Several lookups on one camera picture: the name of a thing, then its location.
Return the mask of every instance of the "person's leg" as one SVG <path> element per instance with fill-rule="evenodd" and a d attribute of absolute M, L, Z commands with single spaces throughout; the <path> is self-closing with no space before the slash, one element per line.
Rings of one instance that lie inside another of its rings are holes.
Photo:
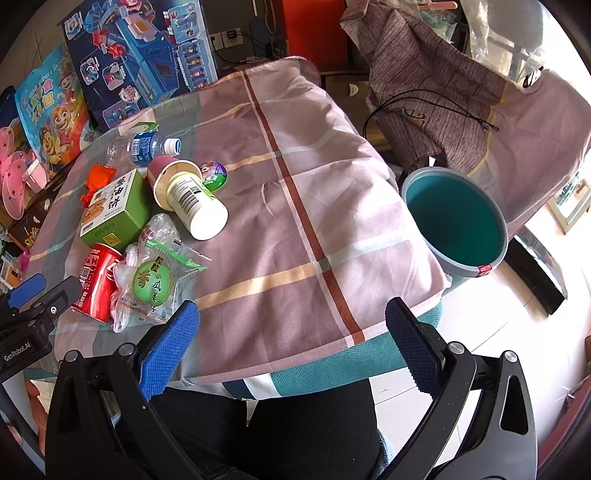
<path fill-rule="evenodd" d="M 150 401 L 170 433 L 206 480 L 254 480 L 235 468 L 246 429 L 246 402 L 166 388 Z M 119 437 L 126 427 L 118 427 Z"/>
<path fill-rule="evenodd" d="M 369 380 L 260 401 L 242 448 L 259 480 L 366 480 L 380 449 Z"/>

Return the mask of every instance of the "red soda can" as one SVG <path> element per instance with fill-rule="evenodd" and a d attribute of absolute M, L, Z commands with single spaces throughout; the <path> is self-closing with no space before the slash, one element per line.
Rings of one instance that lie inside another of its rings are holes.
<path fill-rule="evenodd" d="M 108 323 L 111 318 L 111 294 L 117 289 L 113 267 L 121 260 L 123 255 L 109 245 L 94 244 L 78 276 L 82 283 L 82 296 L 72 308 L 94 320 Z"/>

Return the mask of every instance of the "blue gripper pad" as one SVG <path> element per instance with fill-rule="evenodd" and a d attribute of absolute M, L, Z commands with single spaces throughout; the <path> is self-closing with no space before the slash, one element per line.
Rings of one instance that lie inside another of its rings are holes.
<path fill-rule="evenodd" d="M 418 389 L 436 398 L 443 386 L 446 344 L 435 327 L 419 322 L 400 297 L 386 305 L 386 327 Z"/>
<path fill-rule="evenodd" d="M 164 325 L 140 367 L 139 388 L 146 400 L 160 395 L 199 329 L 199 310 L 185 300 Z"/>
<path fill-rule="evenodd" d="M 43 290 L 45 290 L 45 277 L 40 273 L 36 273 L 28 280 L 25 280 L 18 287 L 10 291 L 10 299 L 8 305 L 10 308 L 21 308 L 29 300 L 35 298 Z"/>

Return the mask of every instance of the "wall outlet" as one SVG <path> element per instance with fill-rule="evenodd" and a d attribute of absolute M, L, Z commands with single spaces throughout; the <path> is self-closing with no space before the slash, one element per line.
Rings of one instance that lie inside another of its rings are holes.
<path fill-rule="evenodd" d="M 240 28 L 233 28 L 222 32 L 223 47 L 229 48 L 235 47 L 236 45 L 242 45 L 244 43 L 244 38 L 238 33 L 240 31 Z"/>
<path fill-rule="evenodd" d="M 222 33 L 212 33 L 209 35 L 209 43 L 214 50 L 221 50 L 223 48 Z"/>

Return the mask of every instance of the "bucket rim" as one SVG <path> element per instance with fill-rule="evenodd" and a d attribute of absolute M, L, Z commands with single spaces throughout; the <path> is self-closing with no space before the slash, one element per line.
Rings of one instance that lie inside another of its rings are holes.
<path fill-rule="evenodd" d="M 507 253 L 507 247 L 509 245 L 507 225 L 505 223 L 505 217 L 503 217 L 503 213 L 501 212 L 501 209 L 496 204 L 496 202 L 493 200 L 493 198 L 487 192 L 485 192 L 484 189 L 482 189 L 480 186 L 478 186 L 473 180 L 471 180 L 470 178 L 466 177 L 465 175 L 462 175 L 461 173 L 458 173 L 458 172 L 451 170 L 449 168 L 444 168 L 444 167 L 418 168 L 417 170 L 410 173 L 402 184 L 402 190 L 401 190 L 402 201 L 404 202 L 405 205 L 407 205 L 407 208 L 408 208 L 408 203 L 407 203 L 408 188 L 416 180 L 418 180 L 422 177 L 430 177 L 434 174 L 436 174 L 438 176 L 444 176 L 444 177 L 449 177 L 449 178 L 454 178 L 456 180 L 459 180 L 462 183 L 464 183 L 465 185 L 472 188 L 476 193 L 479 193 L 480 195 L 482 195 L 482 197 L 486 200 L 486 202 L 492 208 L 496 219 L 499 221 L 499 225 L 501 225 L 501 235 L 503 237 L 503 243 L 502 243 L 501 251 L 500 251 L 499 255 L 492 262 L 490 262 L 488 264 L 488 265 L 490 265 L 490 270 L 483 271 L 482 268 L 485 267 L 485 265 L 480 265 L 478 267 L 475 267 L 473 265 L 466 265 L 466 264 L 462 264 L 460 262 L 457 262 L 457 261 L 451 259 L 447 255 L 444 255 L 438 249 L 433 247 L 432 244 L 429 242 L 429 240 L 427 240 L 424 237 L 424 235 L 421 233 L 423 240 L 425 240 L 425 243 L 428 245 L 429 249 L 431 250 L 431 252 L 433 252 L 433 254 L 436 257 L 441 258 L 444 262 L 449 264 L 449 266 L 451 267 L 451 270 L 452 270 L 450 273 L 454 273 L 457 275 L 463 275 L 465 277 L 480 277 L 482 275 L 485 275 L 485 274 L 491 272 L 503 261 L 503 259 L 505 258 L 505 255 Z"/>

